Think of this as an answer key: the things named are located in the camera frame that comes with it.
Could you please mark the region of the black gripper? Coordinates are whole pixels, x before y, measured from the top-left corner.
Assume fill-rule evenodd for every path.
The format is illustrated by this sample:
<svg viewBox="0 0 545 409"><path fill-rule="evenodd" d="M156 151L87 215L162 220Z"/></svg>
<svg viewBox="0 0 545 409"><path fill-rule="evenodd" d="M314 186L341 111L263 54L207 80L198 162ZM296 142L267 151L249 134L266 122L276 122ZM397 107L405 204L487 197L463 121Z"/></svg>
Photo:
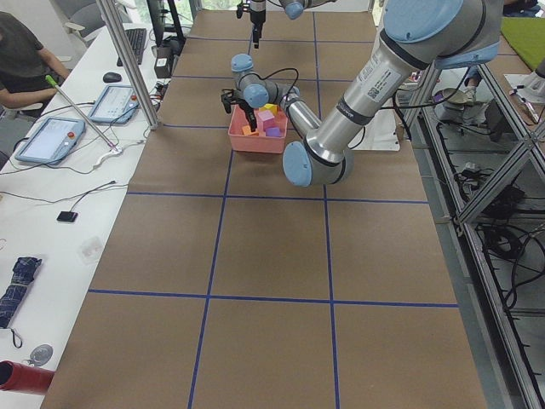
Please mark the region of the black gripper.
<svg viewBox="0 0 545 409"><path fill-rule="evenodd" d="M240 106L244 112L244 116L250 126L250 131L257 131L257 119L255 109L242 97L242 94L237 89L222 89L221 103L226 113L232 112L232 106Z"/></svg>
<svg viewBox="0 0 545 409"><path fill-rule="evenodd" d="M252 43L255 49L259 49L262 24L266 22L267 7L265 0L242 0L236 9L236 16L238 19L243 17L244 13L250 14L250 21L252 26Z"/></svg>

